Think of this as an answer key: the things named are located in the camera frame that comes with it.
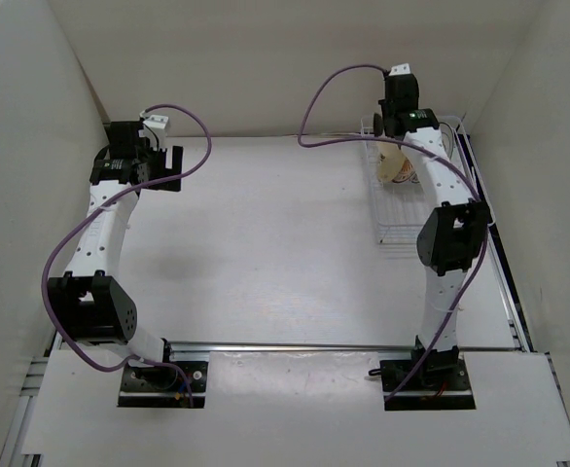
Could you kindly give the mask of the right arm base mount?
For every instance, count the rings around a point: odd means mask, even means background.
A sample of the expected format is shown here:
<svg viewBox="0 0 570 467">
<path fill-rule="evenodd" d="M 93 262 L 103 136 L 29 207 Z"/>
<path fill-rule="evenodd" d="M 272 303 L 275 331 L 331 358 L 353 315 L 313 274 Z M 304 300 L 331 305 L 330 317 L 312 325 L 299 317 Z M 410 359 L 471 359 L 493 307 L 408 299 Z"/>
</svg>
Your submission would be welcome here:
<svg viewBox="0 0 570 467">
<path fill-rule="evenodd" d="M 387 412 L 471 411 L 476 408 L 466 362 L 460 352 L 447 358 L 435 351 L 406 384 L 410 370 L 418 361 L 409 358 L 385 358 L 368 370 L 368 377 L 379 379 L 384 409 Z"/>
</svg>

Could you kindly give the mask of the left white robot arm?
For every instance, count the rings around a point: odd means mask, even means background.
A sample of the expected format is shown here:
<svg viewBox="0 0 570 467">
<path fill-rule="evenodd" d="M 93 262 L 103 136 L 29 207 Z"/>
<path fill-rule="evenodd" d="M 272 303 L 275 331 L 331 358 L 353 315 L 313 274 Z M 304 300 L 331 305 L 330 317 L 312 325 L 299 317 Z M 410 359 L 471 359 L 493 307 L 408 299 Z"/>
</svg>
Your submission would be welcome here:
<svg viewBox="0 0 570 467">
<path fill-rule="evenodd" d="M 63 275 L 47 283 L 52 310 L 69 338 L 149 360 L 143 375 L 156 389 L 173 385 L 178 367 L 166 358 L 164 339 L 139 325 L 136 304 L 118 276 L 127 224 L 140 196 L 133 188 L 158 180 L 161 190 L 181 189 L 180 181 L 168 179 L 180 173 L 183 158 L 180 147 L 166 151 L 168 129 L 169 119 L 159 115 L 105 127 L 108 143 L 95 156 L 89 178 L 89 212 L 96 217 L 82 230 Z M 124 195 L 124 189 L 131 192 Z"/>
</svg>

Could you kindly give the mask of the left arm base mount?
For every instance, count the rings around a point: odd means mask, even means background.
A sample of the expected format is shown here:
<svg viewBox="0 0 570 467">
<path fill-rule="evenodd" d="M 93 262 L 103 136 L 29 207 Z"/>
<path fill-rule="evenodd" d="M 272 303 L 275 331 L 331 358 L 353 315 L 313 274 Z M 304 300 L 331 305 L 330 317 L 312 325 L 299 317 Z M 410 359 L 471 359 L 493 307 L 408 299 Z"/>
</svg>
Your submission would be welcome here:
<svg viewBox="0 0 570 467">
<path fill-rule="evenodd" d="M 170 356 L 186 378 L 173 369 L 127 364 L 117 406 L 148 409 L 203 409 L 206 402 L 209 353 L 179 352 Z"/>
</svg>

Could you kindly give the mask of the orange sunburst plate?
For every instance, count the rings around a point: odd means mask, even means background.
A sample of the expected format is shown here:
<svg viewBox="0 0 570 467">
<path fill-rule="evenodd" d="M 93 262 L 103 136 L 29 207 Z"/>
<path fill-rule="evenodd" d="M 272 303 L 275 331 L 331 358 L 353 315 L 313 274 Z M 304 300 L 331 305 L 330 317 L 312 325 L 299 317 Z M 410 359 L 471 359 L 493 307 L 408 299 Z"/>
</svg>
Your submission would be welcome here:
<svg viewBox="0 0 570 467">
<path fill-rule="evenodd" d="M 414 168 L 407 158 L 404 158 L 403 164 L 398 173 L 392 178 L 392 182 L 396 184 L 408 182 L 415 174 Z"/>
</svg>

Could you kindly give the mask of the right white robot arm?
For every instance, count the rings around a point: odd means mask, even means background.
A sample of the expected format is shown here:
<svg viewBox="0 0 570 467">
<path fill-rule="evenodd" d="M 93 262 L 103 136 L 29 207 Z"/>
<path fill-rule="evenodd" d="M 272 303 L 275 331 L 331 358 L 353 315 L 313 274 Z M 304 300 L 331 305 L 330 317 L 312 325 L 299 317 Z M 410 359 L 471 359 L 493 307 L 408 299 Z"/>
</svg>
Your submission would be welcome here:
<svg viewBox="0 0 570 467">
<path fill-rule="evenodd" d="M 445 378 L 440 358 L 454 360 L 457 306 L 483 262 L 489 208 L 445 150 L 440 122 L 419 106 L 419 85 L 407 64 L 383 73 L 381 120 L 374 134 L 399 147 L 430 207 L 416 250 L 425 268 L 425 308 L 410 367 L 413 382 L 431 389 Z"/>
</svg>

